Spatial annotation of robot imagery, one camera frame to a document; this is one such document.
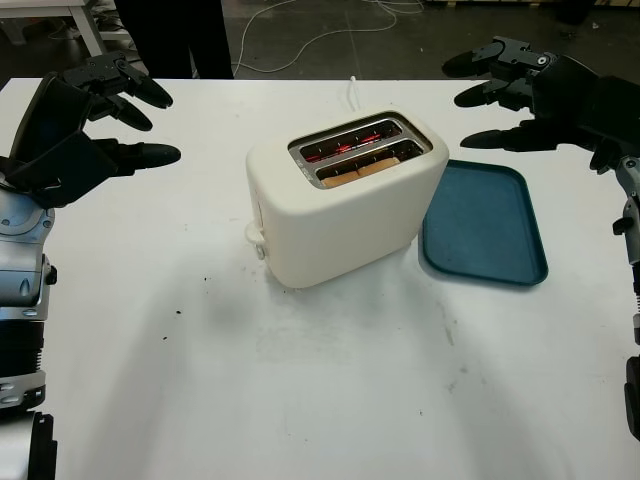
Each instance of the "cable on floor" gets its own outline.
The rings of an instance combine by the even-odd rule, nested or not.
[[[261,69],[258,67],[255,67],[253,65],[250,65],[248,63],[243,63],[242,62],[242,57],[244,55],[244,42],[245,42],[245,38],[247,36],[247,32],[249,31],[249,27],[251,26],[251,24],[253,23],[253,21],[260,16],[261,14],[263,14],[264,12],[267,12],[273,8],[279,7],[281,5],[286,5],[287,3],[293,3],[297,0],[286,0],[284,2],[280,2],[280,3],[276,3],[274,5],[271,5],[267,8],[264,8],[262,10],[260,10],[259,12],[255,13],[247,22],[247,25],[244,28],[244,31],[242,32],[242,39],[240,41],[240,55],[238,57],[238,61],[232,63],[232,65],[235,65],[235,69],[233,70],[233,75],[235,76],[238,73],[238,70],[240,69],[240,67],[244,67],[247,68],[249,70],[253,70],[254,72],[259,72],[259,73],[276,73],[276,72],[280,72],[282,70],[285,70],[287,68],[289,68],[291,65],[293,65],[294,63],[296,63],[296,61],[302,56],[302,54],[304,53],[304,51],[307,49],[307,47],[309,45],[311,45],[312,43],[316,42],[317,40],[320,40],[321,38],[324,37],[328,37],[330,35],[336,35],[338,33],[375,33],[375,32],[384,32],[386,30],[390,30],[393,27],[396,26],[396,24],[398,23],[398,17],[397,17],[397,13],[402,14],[402,15],[414,15],[414,14],[419,14],[422,13],[424,11],[424,5],[422,4],[421,0],[415,0],[414,2],[392,2],[389,0],[361,0],[363,2],[366,3],[375,3],[377,4],[383,11],[385,11],[386,13],[388,13],[391,17],[392,17],[392,22],[390,25],[387,25],[385,27],[381,27],[381,28],[348,28],[348,29],[342,29],[342,30],[334,30],[332,32],[325,32],[322,33],[320,35],[318,35],[317,37],[312,38],[311,40],[309,40],[307,43],[305,43],[302,48],[298,51],[298,53],[296,54],[296,56],[289,62],[287,62],[286,64],[280,66],[280,67],[276,67],[276,68],[271,68],[271,69]],[[410,10],[410,11],[405,11],[405,10],[398,10],[395,9],[393,7],[391,7],[390,5],[414,5],[414,6],[419,6],[420,9],[419,10]]]

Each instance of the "white table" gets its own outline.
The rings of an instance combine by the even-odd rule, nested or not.
[[[0,18],[73,17],[89,53],[101,55],[107,50],[103,40],[124,40],[127,32],[100,32],[91,15],[95,0],[0,0]]]
[[[611,234],[622,190],[577,148],[457,146],[523,113],[456,109],[464,82],[358,83],[363,105],[411,109],[452,158],[526,177],[550,268],[538,287],[425,273],[416,242],[302,291],[265,271],[243,239],[245,153],[347,111],[347,83],[166,81],[175,106],[143,107],[151,133],[89,126],[183,159],[57,213],[43,410],[58,478],[638,478],[622,392],[635,302]],[[0,93],[0,152],[36,85]]]

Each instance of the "toaster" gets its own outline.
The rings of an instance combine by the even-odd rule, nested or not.
[[[400,109],[272,138],[247,155],[246,238],[287,287],[345,274],[411,243],[448,159],[442,139]]]

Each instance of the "blue tray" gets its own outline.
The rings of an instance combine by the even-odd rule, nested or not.
[[[526,286],[549,273],[527,183],[511,168],[450,160],[422,228],[441,272]]]

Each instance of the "black pants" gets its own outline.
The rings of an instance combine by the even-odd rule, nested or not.
[[[220,0],[115,0],[153,78],[233,78]]]

